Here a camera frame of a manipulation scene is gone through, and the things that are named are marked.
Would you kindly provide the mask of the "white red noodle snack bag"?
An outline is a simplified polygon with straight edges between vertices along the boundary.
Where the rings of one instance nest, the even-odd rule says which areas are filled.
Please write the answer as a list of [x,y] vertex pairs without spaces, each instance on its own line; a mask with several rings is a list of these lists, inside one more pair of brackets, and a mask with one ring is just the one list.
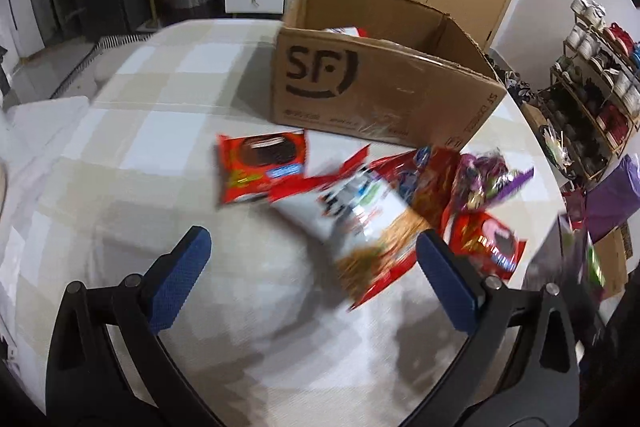
[[325,176],[283,181],[272,208],[317,239],[356,309],[416,264],[416,240],[430,225],[368,161],[365,146]]

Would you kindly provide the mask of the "purple plastic bag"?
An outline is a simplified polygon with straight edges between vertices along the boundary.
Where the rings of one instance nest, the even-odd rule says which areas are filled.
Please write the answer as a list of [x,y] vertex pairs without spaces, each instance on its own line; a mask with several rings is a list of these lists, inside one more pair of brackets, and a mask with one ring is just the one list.
[[639,156],[625,155],[586,196],[585,224],[598,243],[639,210]]

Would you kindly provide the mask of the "wooden shoe rack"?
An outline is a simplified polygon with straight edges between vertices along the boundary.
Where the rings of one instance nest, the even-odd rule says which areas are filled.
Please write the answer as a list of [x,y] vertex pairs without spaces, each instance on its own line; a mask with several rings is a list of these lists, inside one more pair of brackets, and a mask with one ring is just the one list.
[[539,91],[568,153],[570,179],[597,184],[639,132],[639,43],[594,1],[573,0],[574,25]]

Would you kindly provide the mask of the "purple candy bag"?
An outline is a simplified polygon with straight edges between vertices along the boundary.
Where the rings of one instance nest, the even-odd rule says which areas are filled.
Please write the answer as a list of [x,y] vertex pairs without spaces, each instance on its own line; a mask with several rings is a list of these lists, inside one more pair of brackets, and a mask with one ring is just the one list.
[[533,179],[534,168],[510,169],[500,150],[463,154],[454,175],[449,207],[454,212],[485,210],[515,195]]

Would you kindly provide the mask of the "red chip bag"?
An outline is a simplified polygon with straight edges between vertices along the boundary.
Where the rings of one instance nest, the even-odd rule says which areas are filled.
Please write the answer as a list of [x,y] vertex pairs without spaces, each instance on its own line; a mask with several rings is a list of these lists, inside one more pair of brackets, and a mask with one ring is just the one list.
[[369,168],[438,233],[449,204],[461,155],[445,147],[426,146],[374,160]]

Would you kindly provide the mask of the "black white patterned rug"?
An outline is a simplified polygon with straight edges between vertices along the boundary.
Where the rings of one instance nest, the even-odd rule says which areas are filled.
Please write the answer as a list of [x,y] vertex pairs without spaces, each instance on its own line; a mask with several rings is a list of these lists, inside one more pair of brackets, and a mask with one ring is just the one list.
[[48,100],[85,95],[94,98],[128,57],[151,38],[151,34],[105,36],[89,44],[89,49],[66,72]]

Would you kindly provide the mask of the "red chocolate cookie pack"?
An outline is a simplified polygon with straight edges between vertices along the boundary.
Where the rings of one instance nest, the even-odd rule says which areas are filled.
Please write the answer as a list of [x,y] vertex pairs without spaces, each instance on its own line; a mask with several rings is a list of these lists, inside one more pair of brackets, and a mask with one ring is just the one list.
[[304,130],[251,136],[217,136],[222,168],[221,202],[231,204],[265,196],[277,184],[302,179],[306,170]]

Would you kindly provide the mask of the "red chocolate pie pack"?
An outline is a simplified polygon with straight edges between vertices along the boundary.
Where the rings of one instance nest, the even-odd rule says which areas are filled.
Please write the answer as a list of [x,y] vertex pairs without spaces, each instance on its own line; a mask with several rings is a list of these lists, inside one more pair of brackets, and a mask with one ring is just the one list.
[[524,254],[526,240],[485,211],[465,211],[451,221],[448,245],[478,272],[508,281]]

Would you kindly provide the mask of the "brown cardboard SF box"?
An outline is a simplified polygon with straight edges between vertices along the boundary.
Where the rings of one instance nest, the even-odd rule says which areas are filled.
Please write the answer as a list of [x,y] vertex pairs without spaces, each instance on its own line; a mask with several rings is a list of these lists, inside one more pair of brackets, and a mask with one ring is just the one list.
[[293,0],[272,58],[277,124],[461,150],[506,96],[477,43],[413,0]]

